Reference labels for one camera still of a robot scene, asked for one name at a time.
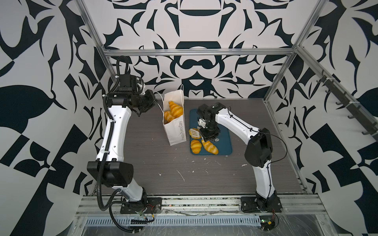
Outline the white paper gift bag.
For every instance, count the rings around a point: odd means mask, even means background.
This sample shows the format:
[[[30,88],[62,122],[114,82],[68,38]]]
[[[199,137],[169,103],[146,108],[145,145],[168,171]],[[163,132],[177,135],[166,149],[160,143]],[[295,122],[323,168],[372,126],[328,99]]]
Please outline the white paper gift bag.
[[[162,102],[162,105],[158,103],[158,106],[163,114],[162,123],[169,144],[173,146],[185,142],[187,138],[184,113],[170,123],[164,124],[164,112],[170,111],[169,101],[177,103],[184,109],[184,85],[181,85],[177,90],[168,92],[164,95],[161,95],[159,92],[154,92],[154,95],[157,95],[158,99]]]

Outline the flaky fake pastry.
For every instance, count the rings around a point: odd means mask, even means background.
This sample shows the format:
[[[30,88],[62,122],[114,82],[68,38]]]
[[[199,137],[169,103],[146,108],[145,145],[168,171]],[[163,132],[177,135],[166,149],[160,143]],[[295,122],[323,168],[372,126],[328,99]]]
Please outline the flaky fake pastry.
[[[168,124],[173,121],[175,117],[171,114],[171,111],[164,112],[164,124]]]

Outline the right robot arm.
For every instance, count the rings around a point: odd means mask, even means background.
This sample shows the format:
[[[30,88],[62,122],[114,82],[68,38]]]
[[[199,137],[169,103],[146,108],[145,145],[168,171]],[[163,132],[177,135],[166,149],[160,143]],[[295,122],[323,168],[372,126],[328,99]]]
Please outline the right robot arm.
[[[212,106],[199,106],[197,115],[199,135],[203,141],[217,138],[222,125],[246,144],[245,159],[254,169],[256,194],[265,204],[272,201],[276,191],[270,170],[273,152],[270,131],[250,125],[219,102]]]

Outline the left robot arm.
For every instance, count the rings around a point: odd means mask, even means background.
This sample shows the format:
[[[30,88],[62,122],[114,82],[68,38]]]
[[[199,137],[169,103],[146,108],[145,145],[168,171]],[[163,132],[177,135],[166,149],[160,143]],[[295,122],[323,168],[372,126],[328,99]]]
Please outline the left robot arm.
[[[98,206],[102,211],[108,209],[116,194],[121,194],[128,202],[145,205],[145,189],[133,178],[133,165],[124,161],[124,145],[132,114],[150,110],[156,104],[156,97],[148,89],[142,93],[109,92],[102,98],[108,117],[104,140],[95,161],[87,165],[88,172],[96,179]]]

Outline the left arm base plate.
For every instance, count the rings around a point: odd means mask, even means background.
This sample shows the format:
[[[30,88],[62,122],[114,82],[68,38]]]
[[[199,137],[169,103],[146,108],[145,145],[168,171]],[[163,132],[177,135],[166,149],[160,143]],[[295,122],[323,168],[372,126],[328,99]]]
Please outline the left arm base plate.
[[[121,214],[147,213],[152,214],[161,210],[162,198],[147,197],[138,202],[123,201]]]

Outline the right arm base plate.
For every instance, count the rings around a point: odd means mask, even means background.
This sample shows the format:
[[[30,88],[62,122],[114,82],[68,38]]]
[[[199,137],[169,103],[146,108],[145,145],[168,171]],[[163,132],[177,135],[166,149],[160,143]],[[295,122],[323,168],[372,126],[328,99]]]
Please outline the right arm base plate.
[[[270,198],[263,197],[241,197],[241,210],[244,213],[257,212],[282,212],[282,204],[278,196],[272,195]]]

